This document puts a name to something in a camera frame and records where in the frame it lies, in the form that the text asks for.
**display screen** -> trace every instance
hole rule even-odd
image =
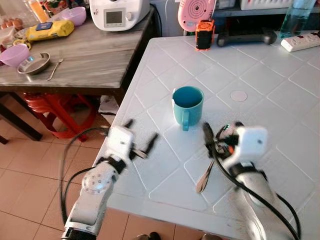
[[[122,11],[108,11],[105,14],[106,14],[105,19],[107,24],[122,23]]]

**gray wooden tabletop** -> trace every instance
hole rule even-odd
[[[19,74],[13,67],[0,66],[0,89],[5,86],[119,88],[151,21],[153,11],[150,8],[150,13],[127,31],[102,31],[88,19],[68,37],[34,42],[31,55],[49,53],[50,67],[40,74],[26,76]],[[52,80],[46,81],[59,59],[60,51],[64,61]]]

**teal mug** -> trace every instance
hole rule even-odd
[[[189,126],[196,125],[201,119],[204,97],[204,93],[194,86],[183,86],[174,91],[173,113],[183,131],[188,131]]]

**white plastic table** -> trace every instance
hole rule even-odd
[[[113,124],[134,119],[140,149],[154,132],[160,139],[148,159],[128,164],[108,207],[248,239],[235,208],[234,186],[216,164],[204,192],[195,192],[211,161],[202,124],[183,132],[175,122],[171,98],[174,88],[196,86],[205,95],[201,122],[208,121],[214,132],[235,120],[268,129],[267,151],[256,166],[298,212],[302,239],[320,239],[319,48],[289,53],[279,43],[214,44],[209,51],[196,51],[194,36],[153,38]],[[233,100],[234,91],[246,93],[246,100]],[[295,227],[289,210],[280,210]]]

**orange device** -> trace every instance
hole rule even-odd
[[[208,50],[214,42],[215,21],[213,19],[201,20],[195,30],[195,42],[197,50]]]

